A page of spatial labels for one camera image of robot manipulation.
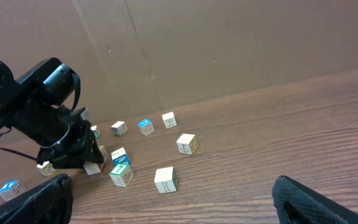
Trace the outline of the leaf drawing wooden block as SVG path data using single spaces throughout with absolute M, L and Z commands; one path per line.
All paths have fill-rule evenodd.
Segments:
M 95 174 L 102 173 L 102 171 L 105 168 L 105 164 L 104 163 L 92 163 L 92 162 L 86 161 L 83 164 L 83 168 L 88 175 L 95 175 Z

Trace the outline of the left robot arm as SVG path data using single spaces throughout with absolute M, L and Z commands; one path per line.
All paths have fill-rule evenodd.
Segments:
M 39 146 L 33 161 L 56 169 L 80 169 L 102 163 L 91 123 L 77 109 L 81 80 L 73 69 L 52 57 L 18 79 L 0 61 L 0 129 L 17 129 Z

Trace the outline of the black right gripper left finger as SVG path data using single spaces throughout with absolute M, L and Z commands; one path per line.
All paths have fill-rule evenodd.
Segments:
M 0 224 L 68 224 L 72 209 L 72 181 L 62 173 L 0 205 Z

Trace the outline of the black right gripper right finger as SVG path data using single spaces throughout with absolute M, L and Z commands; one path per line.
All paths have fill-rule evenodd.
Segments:
M 281 175 L 272 187 L 280 224 L 358 224 L 358 214 Z

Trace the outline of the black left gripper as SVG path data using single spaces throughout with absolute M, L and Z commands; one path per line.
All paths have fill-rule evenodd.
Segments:
M 56 169 L 77 169 L 88 161 L 103 163 L 104 157 L 91 131 L 91 123 L 81 115 L 84 108 L 66 106 L 37 110 L 39 132 L 35 141 L 40 146 L 36 162 L 49 161 Z

